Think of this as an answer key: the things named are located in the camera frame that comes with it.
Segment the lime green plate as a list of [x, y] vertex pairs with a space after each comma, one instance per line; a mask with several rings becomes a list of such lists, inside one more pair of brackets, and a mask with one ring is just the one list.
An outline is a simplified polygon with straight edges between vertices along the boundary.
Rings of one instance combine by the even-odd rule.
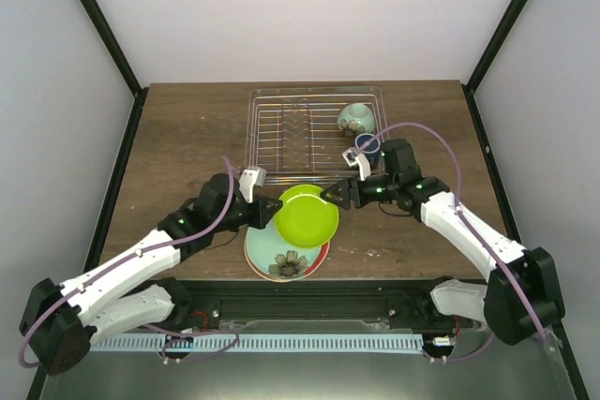
[[299, 248], [320, 247], [336, 234], [338, 207], [321, 198], [317, 185], [294, 185], [279, 197], [282, 208], [275, 215], [280, 237]]

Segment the dark blue mug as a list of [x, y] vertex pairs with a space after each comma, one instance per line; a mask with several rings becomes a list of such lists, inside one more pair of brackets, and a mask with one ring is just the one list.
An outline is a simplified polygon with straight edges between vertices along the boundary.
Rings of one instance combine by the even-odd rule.
[[362, 154], [367, 158], [370, 168], [379, 168], [381, 158], [381, 141], [370, 133], [362, 133], [355, 137], [354, 146], [357, 149], [364, 147]]

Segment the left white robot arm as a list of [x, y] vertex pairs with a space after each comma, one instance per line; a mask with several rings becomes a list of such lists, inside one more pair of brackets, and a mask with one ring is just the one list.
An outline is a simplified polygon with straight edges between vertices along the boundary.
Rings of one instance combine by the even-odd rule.
[[117, 334], [147, 325], [184, 327], [192, 307], [180, 283], [166, 279], [136, 288], [209, 247], [219, 232], [265, 229], [282, 203], [255, 194], [263, 179], [260, 168], [245, 169], [240, 177], [218, 173], [121, 254], [62, 283], [36, 283], [19, 326], [20, 365], [56, 376]]

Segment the wire dish rack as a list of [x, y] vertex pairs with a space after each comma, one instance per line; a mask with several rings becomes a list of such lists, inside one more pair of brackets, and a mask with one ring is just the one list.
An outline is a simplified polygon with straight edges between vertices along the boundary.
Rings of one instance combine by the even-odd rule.
[[246, 166], [266, 170], [267, 185], [328, 185], [358, 172], [342, 153], [354, 136], [338, 127], [354, 104], [369, 110], [372, 134], [387, 127], [376, 86], [263, 88], [249, 95]]

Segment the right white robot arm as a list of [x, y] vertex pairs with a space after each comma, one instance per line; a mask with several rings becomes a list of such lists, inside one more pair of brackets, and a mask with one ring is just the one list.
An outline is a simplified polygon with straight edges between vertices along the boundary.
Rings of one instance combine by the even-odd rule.
[[326, 188], [322, 199], [345, 210], [394, 203], [439, 233], [485, 280], [440, 281], [416, 305], [423, 325], [436, 328], [449, 316], [459, 316], [486, 324], [502, 342], [514, 346], [564, 317], [555, 263], [545, 249], [528, 249], [502, 235], [462, 204], [444, 182], [423, 176], [406, 140], [384, 142], [381, 154], [383, 172], [369, 174], [368, 161], [357, 149], [345, 151], [345, 161], [359, 172]]

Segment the pale green ceramic bowl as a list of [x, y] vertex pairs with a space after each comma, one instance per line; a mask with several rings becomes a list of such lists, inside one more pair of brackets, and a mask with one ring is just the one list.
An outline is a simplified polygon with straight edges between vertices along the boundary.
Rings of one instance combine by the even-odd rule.
[[365, 103], [348, 104], [337, 116], [337, 128], [346, 136], [372, 133], [375, 125], [374, 113]]

